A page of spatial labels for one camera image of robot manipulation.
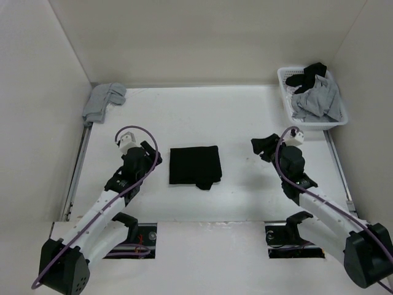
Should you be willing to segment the black tank top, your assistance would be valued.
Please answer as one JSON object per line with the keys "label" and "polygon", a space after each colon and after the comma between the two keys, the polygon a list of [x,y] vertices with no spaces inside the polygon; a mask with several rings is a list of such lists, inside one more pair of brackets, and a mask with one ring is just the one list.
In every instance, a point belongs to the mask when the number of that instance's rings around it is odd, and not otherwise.
{"label": "black tank top", "polygon": [[170,149],[170,185],[194,184],[209,191],[222,178],[218,146],[180,147]]}

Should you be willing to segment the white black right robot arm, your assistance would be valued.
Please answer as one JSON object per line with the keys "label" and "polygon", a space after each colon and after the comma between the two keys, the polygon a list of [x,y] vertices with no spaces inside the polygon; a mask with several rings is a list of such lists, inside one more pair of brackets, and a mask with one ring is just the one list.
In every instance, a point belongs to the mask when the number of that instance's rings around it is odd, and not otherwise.
{"label": "white black right robot arm", "polygon": [[310,242],[333,256],[360,288],[368,288],[392,275],[392,240],[380,223],[370,224],[328,199],[305,173],[299,145],[304,134],[297,127],[281,136],[251,139],[254,154],[274,166],[285,196],[302,211],[289,216],[284,244],[291,250],[301,241]]}

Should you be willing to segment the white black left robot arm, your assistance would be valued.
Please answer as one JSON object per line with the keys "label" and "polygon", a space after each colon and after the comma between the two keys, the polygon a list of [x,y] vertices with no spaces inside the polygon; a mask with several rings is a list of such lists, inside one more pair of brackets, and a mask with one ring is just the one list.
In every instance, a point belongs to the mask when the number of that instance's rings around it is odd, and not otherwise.
{"label": "white black left robot arm", "polygon": [[162,158],[148,142],[118,141],[122,166],[108,180],[98,200],[64,236],[49,238],[41,249],[39,275],[32,288],[42,285],[61,294],[80,294],[93,265],[118,244],[138,237],[136,218],[123,212],[139,193],[143,181]]}

